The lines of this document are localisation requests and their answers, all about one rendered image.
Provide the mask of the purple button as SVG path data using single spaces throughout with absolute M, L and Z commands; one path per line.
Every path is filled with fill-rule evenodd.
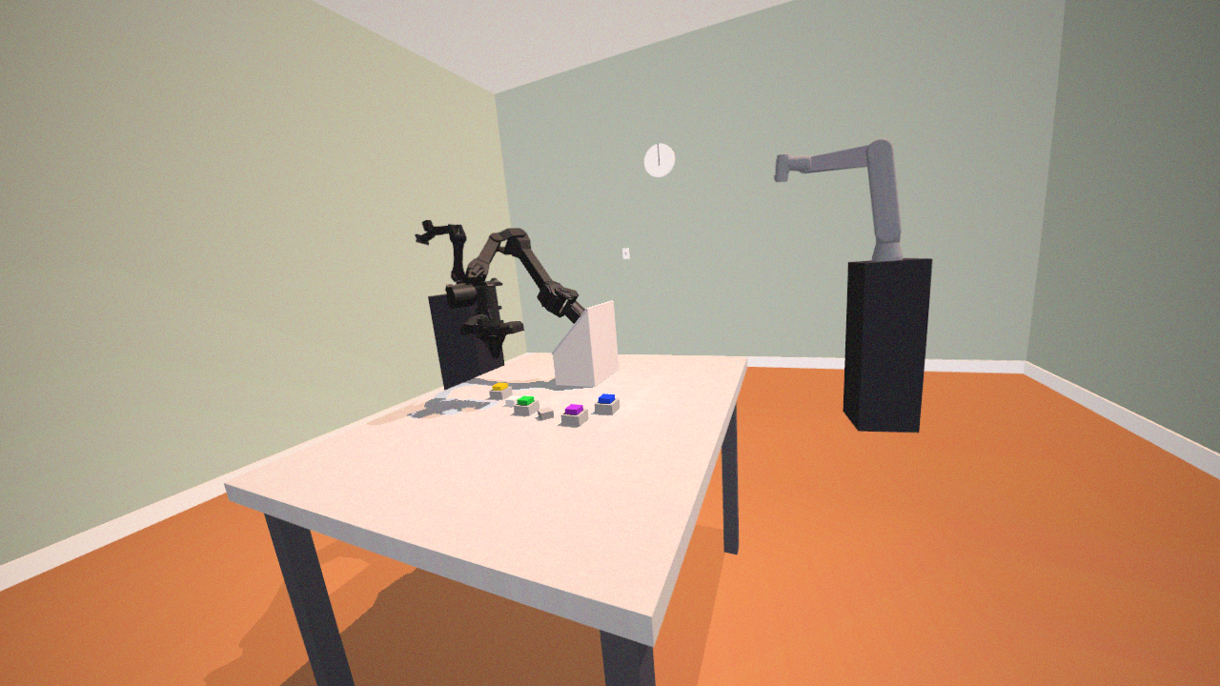
M 565 408 L 565 413 L 561 414 L 561 425 L 580 427 L 588 420 L 588 409 L 583 409 L 583 405 L 571 404 Z

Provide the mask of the yellow button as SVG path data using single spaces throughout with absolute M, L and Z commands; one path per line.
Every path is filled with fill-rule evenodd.
M 512 387 L 508 387 L 508 383 L 498 383 L 492 386 L 489 392 L 490 399 L 504 400 L 508 395 L 512 395 Z

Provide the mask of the green button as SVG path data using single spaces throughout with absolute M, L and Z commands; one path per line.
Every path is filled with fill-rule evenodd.
M 536 400 L 534 395 L 522 395 L 518 400 L 516 400 L 516 404 L 512 405 L 512 409 L 514 415 L 529 416 L 539 410 L 539 402 Z

